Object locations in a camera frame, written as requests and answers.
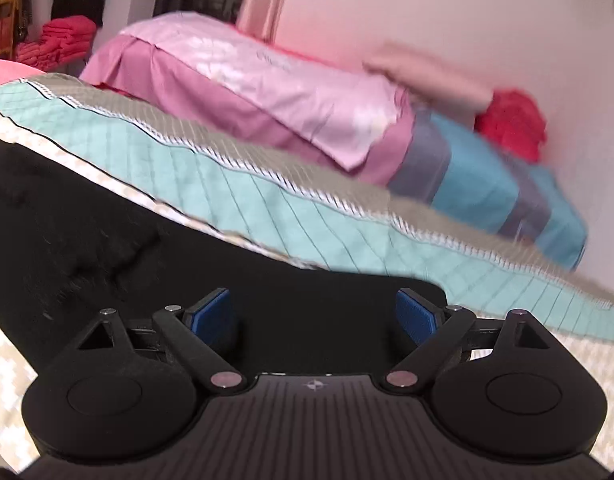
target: pink pillow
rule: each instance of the pink pillow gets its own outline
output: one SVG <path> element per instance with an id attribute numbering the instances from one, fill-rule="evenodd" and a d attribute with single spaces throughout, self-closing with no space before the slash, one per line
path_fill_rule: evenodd
<path id="1" fill-rule="evenodd" d="M 443 61 L 412 47 L 386 43 L 363 61 L 370 72 L 380 72 L 415 93 L 434 101 L 484 112 L 494 90 Z"/>
<path id="2" fill-rule="evenodd" d="M 0 85 L 20 79 L 21 77 L 31 77 L 41 73 L 42 71 L 37 68 L 0 59 Z"/>

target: stack of red towels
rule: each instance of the stack of red towels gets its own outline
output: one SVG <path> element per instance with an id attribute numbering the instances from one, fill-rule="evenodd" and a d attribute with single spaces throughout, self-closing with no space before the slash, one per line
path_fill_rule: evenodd
<path id="1" fill-rule="evenodd" d="M 58 64 L 64 64 L 87 56 L 96 29 L 96 23 L 85 16 L 57 18 L 42 26 L 40 40 L 60 40 Z"/>
<path id="2" fill-rule="evenodd" d="M 16 61 L 47 72 L 58 65 L 59 40 L 30 41 L 16 47 Z"/>
<path id="3" fill-rule="evenodd" d="M 58 65 L 83 59 L 91 49 L 96 23 L 85 16 L 57 18 L 42 26 L 40 41 L 20 43 L 16 61 L 47 72 Z"/>

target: logo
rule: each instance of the logo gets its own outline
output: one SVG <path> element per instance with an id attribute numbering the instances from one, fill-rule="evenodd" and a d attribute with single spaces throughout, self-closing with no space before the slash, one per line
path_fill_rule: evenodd
<path id="1" fill-rule="evenodd" d="M 322 381 L 319 381 L 318 379 L 312 379 L 307 384 L 305 384 L 305 386 L 307 386 L 311 391 L 315 392 L 318 390 L 322 390 L 325 386 L 327 386 L 327 384 L 323 383 Z"/>

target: teal quilted blanket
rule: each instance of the teal quilted blanket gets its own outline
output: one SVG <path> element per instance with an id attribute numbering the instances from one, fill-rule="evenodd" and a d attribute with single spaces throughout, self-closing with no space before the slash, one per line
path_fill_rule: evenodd
<path id="1" fill-rule="evenodd" d="M 614 295 L 387 190 L 62 75 L 0 86 L 0 115 L 217 232 L 304 266 L 414 276 L 490 316 L 614 341 Z"/>

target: pillow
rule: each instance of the pillow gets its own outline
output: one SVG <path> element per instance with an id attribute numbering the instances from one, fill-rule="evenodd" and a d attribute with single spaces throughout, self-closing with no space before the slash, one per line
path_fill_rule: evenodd
<path id="1" fill-rule="evenodd" d="M 474 113 L 484 112 L 492 102 L 494 90 L 447 63 L 412 47 L 386 43 L 363 60 L 370 72 L 380 72 L 422 94 Z"/>

